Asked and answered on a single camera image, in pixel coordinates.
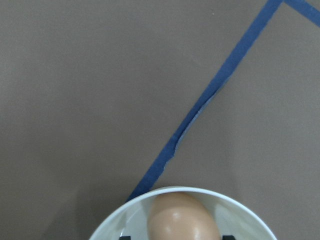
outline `white container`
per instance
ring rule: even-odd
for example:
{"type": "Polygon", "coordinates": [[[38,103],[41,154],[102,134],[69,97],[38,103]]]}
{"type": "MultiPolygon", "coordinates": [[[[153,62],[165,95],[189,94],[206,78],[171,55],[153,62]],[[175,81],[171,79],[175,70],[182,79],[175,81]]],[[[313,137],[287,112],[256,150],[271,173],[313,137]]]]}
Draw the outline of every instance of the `white container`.
{"type": "Polygon", "coordinates": [[[140,195],[115,210],[95,230],[89,240],[148,240],[147,218],[154,198],[159,194],[186,192],[197,198],[212,214],[221,235],[236,240],[277,240],[268,226],[241,203],[220,193],[186,186],[159,188],[140,195]]]}

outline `gray floor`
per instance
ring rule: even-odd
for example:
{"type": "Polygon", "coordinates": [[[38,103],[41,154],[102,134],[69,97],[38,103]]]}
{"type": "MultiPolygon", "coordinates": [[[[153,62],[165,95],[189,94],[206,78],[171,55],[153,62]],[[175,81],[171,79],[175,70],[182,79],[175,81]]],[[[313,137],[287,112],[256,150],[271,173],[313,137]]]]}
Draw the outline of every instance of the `gray floor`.
{"type": "MultiPolygon", "coordinates": [[[[0,238],[88,239],[265,2],[2,1],[0,238]]],[[[220,192],[279,239],[317,239],[319,43],[283,4],[155,187],[220,192]]]]}

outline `bowl rim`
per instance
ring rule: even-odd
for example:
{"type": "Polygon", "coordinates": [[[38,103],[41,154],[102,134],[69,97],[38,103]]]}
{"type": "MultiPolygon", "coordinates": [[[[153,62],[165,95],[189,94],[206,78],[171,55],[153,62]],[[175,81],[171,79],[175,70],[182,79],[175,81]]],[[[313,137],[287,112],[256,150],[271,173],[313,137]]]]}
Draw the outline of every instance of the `bowl rim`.
{"type": "Polygon", "coordinates": [[[262,221],[258,215],[256,215],[253,211],[251,211],[249,208],[241,204],[240,202],[223,195],[221,193],[204,189],[204,188],[199,188],[199,187],[191,187],[191,186],[165,186],[165,187],[160,187],[154,190],[151,190],[149,192],[146,192],[140,196],[137,196],[130,201],[126,202],[122,206],[118,207],[115,211],[113,211],[108,217],[106,217],[105,220],[96,228],[96,230],[93,232],[89,240],[94,240],[95,237],[98,235],[98,233],[102,230],[102,228],[110,221],[112,220],[116,215],[118,215],[120,212],[125,210],[126,208],[136,204],[137,202],[156,196],[160,194],[166,194],[166,193],[172,193],[172,192],[191,192],[191,193],[200,193],[200,194],[207,194],[211,195],[217,198],[220,198],[222,200],[225,200],[231,204],[236,205],[237,207],[243,209],[245,212],[247,212],[249,215],[251,215],[253,218],[255,218],[262,226],[263,228],[268,232],[268,234],[273,238],[273,240],[277,240],[276,236],[273,234],[273,232],[270,230],[270,228],[262,221]]]}

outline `egg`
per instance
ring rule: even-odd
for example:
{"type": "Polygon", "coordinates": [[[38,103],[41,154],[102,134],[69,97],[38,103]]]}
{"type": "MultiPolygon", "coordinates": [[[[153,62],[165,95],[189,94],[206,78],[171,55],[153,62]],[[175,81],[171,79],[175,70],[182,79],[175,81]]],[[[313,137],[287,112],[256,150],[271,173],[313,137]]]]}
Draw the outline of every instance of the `egg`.
{"type": "Polygon", "coordinates": [[[212,215],[184,192],[158,195],[147,219],[149,240],[220,240],[212,215]]]}

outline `blue tape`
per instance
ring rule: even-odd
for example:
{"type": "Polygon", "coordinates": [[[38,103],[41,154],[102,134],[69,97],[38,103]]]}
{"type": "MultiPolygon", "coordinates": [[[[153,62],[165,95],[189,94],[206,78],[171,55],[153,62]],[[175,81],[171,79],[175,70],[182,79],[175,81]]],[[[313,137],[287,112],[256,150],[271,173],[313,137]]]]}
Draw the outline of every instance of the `blue tape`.
{"type": "Polygon", "coordinates": [[[198,115],[209,104],[211,99],[225,85],[230,76],[237,68],[240,61],[247,54],[250,47],[254,44],[268,21],[279,8],[283,0],[268,0],[260,13],[257,15],[248,30],[244,33],[240,41],[232,50],[229,57],[225,60],[215,77],[206,87],[200,98],[194,104],[192,109],[186,115],[178,129],[164,146],[158,157],[154,160],[150,168],[147,170],[141,181],[135,187],[127,201],[144,194],[152,188],[160,175],[163,173],[168,161],[175,155],[175,152],[183,139],[184,135],[196,120],[198,115]]]}
{"type": "Polygon", "coordinates": [[[320,11],[304,0],[285,0],[285,3],[320,27],[320,11]]]}

